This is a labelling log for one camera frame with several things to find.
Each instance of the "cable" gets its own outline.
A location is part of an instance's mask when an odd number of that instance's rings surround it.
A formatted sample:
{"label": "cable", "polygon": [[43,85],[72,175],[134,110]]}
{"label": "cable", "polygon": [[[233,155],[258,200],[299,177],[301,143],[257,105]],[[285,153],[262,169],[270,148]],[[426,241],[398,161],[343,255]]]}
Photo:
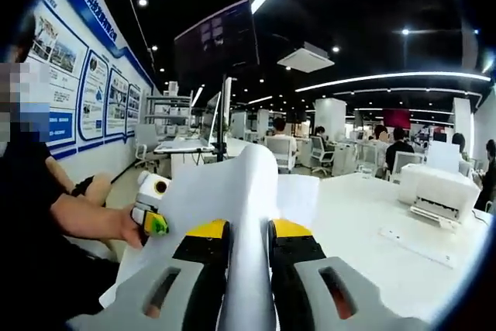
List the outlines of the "cable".
{"label": "cable", "polygon": [[148,51],[148,53],[150,54],[150,58],[152,59],[152,67],[155,70],[155,60],[153,59],[153,53],[151,52],[151,49],[148,47],[148,44],[146,43],[145,34],[143,33],[143,29],[141,29],[141,24],[140,21],[138,20],[138,14],[136,13],[136,10],[134,8],[133,0],[129,0],[129,3],[131,4],[131,9],[133,10],[134,18],[136,19],[136,23],[138,24],[138,29],[139,32],[141,33],[141,37],[143,38],[143,42],[145,43],[146,50]]}
{"label": "cable", "polygon": [[481,219],[479,216],[477,216],[477,215],[475,214],[475,211],[474,211],[474,210],[472,210],[472,213],[474,214],[474,217],[475,217],[477,220],[480,220],[481,222],[483,222],[484,224],[486,224],[486,226],[489,226],[489,224],[486,222],[486,220]]}

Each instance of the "white printer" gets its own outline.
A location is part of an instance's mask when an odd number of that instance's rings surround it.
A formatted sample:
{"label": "white printer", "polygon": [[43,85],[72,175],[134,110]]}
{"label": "white printer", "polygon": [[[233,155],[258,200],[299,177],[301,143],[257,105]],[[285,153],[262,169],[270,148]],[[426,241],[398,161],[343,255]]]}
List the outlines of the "white printer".
{"label": "white printer", "polygon": [[456,229],[471,213],[480,192],[462,174],[408,164],[401,169],[398,200],[410,205],[411,212],[433,219],[443,228]]}

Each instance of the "metal rack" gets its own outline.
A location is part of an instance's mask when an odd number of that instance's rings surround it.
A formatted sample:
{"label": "metal rack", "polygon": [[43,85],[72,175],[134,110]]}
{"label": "metal rack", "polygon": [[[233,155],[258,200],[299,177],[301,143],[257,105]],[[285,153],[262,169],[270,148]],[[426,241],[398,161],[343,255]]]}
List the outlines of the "metal rack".
{"label": "metal rack", "polygon": [[[167,92],[164,92],[164,96],[147,96],[146,97],[146,115],[145,123],[157,124],[155,119],[162,119],[164,122],[161,123],[163,126],[177,125],[178,122],[182,122],[182,126],[191,125],[191,103],[193,102],[193,92],[189,96],[170,96]],[[156,113],[156,106],[163,105],[168,106],[169,111],[173,109],[174,113]],[[187,114],[181,114],[182,109],[188,108]]]}

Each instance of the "ceiling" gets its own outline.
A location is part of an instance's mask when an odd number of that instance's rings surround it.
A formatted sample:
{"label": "ceiling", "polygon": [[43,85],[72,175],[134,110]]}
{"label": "ceiling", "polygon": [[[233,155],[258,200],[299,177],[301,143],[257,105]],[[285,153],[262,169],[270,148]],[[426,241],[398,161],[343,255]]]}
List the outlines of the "ceiling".
{"label": "ceiling", "polygon": [[[137,0],[133,0],[146,43],[149,47],[158,46],[153,52],[153,62],[129,0],[105,1],[135,55],[153,76],[157,87],[164,90],[166,81],[177,79],[174,37],[239,0],[148,0],[146,8],[140,8]],[[406,77],[335,84],[303,92],[295,90],[324,82],[402,71],[480,74],[496,44],[491,8],[489,0],[267,0],[254,15],[260,66],[236,74],[232,103],[246,104],[273,96],[271,100],[247,108],[286,112],[292,108],[313,109],[312,103],[325,96],[346,101],[347,112],[352,115],[358,108],[451,112],[453,97],[463,97],[470,99],[475,111],[493,82]],[[407,36],[401,32],[404,28],[411,30]],[[277,65],[278,60],[302,42],[327,51],[336,64],[310,74],[287,71]],[[332,51],[335,46],[339,46],[338,53]],[[221,81],[222,72],[206,71],[179,84],[181,93],[185,94],[205,84],[197,104],[202,106],[219,91]],[[437,88],[448,91],[436,91]],[[373,119],[380,112],[363,111],[363,114]],[[415,112],[413,117],[447,122],[450,116]]]}

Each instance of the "wall display board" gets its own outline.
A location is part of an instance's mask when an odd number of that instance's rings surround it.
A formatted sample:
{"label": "wall display board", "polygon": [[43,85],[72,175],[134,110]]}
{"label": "wall display board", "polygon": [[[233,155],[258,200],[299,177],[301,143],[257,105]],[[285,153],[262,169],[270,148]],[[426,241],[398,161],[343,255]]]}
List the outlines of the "wall display board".
{"label": "wall display board", "polygon": [[48,71],[42,80],[50,86],[50,151],[75,179],[118,174],[133,161],[129,138],[142,98],[154,88],[151,78],[104,0],[38,0],[33,13],[36,36],[26,62]]}
{"label": "wall display board", "polygon": [[134,127],[140,120],[140,103],[141,103],[140,87],[134,84],[130,84],[127,97],[128,99],[127,99],[126,133],[129,136],[134,133]]}

